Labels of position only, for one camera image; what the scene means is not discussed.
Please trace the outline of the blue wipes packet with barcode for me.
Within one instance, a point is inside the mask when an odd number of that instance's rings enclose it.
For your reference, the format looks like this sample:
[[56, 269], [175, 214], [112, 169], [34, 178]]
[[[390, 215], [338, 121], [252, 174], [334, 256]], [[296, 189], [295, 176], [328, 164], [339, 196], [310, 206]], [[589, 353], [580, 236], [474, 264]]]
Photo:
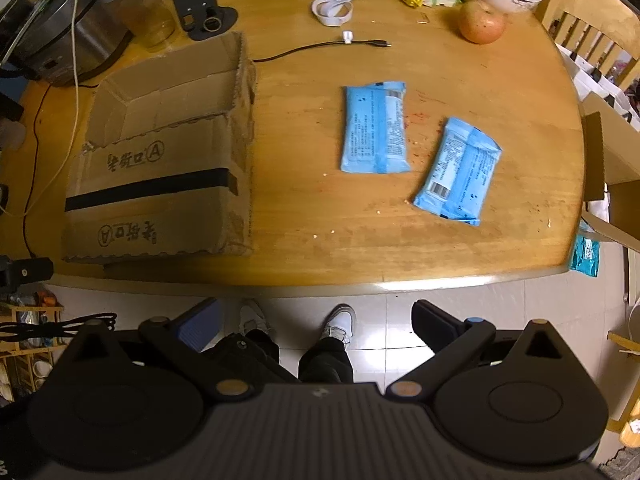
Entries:
[[482, 130], [450, 117], [442, 140], [413, 205], [439, 218], [480, 225], [480, 213], [502, 155]]

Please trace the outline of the brown cardboard box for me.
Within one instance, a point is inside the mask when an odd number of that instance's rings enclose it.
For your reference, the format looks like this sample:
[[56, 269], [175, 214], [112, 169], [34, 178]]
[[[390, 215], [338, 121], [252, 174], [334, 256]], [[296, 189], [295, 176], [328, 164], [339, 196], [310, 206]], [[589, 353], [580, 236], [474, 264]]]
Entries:
[[70, 165], [63, 258], [248, 252], [255, 82], [240, 32], [106, 77]]

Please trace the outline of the left white sneaker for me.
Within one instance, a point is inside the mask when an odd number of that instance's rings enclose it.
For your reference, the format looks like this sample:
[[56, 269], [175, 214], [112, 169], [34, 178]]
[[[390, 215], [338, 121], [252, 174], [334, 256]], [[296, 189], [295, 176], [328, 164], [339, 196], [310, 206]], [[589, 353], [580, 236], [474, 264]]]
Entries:
[[240, 307], [240, 333], [251, 340], [271, 340], [271, 328], [262, 308], [253, 299], [244, 300]]

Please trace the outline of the white sneaker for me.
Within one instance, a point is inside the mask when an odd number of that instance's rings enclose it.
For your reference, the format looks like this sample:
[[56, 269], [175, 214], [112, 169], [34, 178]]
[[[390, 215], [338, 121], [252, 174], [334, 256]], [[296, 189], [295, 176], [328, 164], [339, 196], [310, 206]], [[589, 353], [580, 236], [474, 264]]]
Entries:
[[262, 308], [253, 299], [244, 300], [240, 307], [240, 333], [251, 340], [271, 340], [271, 328]]
[[356, 322], [355, 310], [349, 304], [339, 304], [326, 318], [320, 338], [333, 338], [348, 347], [355, 335]]

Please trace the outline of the right white sneaker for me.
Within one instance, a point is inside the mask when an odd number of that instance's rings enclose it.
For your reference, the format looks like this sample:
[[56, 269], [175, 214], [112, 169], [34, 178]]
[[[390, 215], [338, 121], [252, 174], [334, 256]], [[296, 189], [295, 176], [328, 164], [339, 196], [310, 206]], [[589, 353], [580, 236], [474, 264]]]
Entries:
[[320, 338], [333, 338], [348, 347], [355, 335], [356, 322], [355, 310], [349, 304], [339, 304], [326, 318]]

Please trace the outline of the wooden shoe rack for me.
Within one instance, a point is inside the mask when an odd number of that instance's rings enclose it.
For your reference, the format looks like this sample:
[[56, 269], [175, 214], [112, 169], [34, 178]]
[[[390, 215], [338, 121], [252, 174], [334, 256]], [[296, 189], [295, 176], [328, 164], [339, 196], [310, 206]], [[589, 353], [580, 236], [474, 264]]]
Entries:
[[[41, 325], [62, 320], [62, 306], [14, 306], [2, 302], [1, 322]], [[1, 341], [1, 405], [37, 391], [48, 377], [56, 357], [65, 349], [60, 337]]]

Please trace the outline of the open cardboard box beside table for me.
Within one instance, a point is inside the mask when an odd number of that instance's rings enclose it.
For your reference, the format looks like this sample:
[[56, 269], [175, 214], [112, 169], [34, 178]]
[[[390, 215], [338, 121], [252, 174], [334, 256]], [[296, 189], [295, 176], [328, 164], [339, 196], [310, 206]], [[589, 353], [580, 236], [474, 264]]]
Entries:
[[580, 103], [585, 145], [582, 234], [639, 250], [639, 133], [591, 92]]

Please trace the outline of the red apple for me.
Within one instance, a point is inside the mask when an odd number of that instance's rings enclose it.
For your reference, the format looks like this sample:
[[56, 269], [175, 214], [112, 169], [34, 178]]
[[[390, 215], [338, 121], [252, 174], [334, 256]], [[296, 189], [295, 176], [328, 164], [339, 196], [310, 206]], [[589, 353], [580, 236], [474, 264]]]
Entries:
[[458, 29], [473, 44], [492, 44], [506, 30], [506, 14], [482, 0], [467, 1], [458, 12]]

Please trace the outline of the wooden chair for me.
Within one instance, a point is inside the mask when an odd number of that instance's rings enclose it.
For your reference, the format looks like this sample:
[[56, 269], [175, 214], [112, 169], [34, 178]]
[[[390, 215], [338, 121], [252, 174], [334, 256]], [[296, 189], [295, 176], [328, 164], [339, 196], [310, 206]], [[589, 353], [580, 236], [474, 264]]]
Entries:
[[615, 84], [627, 90], [639, 78], [639, 15], [620, 0], [541, 0], [536, 18], [560, 46], [604, 76], [630, 56]]

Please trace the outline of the black phone stand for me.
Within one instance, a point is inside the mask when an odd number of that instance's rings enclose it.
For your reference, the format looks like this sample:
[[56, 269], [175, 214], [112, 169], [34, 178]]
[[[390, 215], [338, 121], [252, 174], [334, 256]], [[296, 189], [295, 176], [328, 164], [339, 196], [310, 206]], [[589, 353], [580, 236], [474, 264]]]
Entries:
[[194, 41], [228, 32], [239, 18], [231, 6], [220, 6], [217, 0], [172, 0], [180, 26]]

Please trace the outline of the white elastic band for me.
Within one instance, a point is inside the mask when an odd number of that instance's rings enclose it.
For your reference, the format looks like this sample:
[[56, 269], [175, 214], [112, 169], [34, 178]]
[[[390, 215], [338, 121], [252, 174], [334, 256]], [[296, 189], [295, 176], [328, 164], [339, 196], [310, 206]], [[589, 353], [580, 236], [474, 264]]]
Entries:
[[326, 27], [341, 27], [352, 19], [354, 0], [314, 0], [310, 10]]

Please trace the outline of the silver rice cooker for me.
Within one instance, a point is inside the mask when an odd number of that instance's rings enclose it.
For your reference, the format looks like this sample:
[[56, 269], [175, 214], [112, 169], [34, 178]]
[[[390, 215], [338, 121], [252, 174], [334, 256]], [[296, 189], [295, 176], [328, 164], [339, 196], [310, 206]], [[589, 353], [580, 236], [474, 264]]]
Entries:
[[55, 87], [84, 82], [111, 67], [132, 33], [100, 0], [10, 0], [1, 10], [3, 78], [43, 79]]

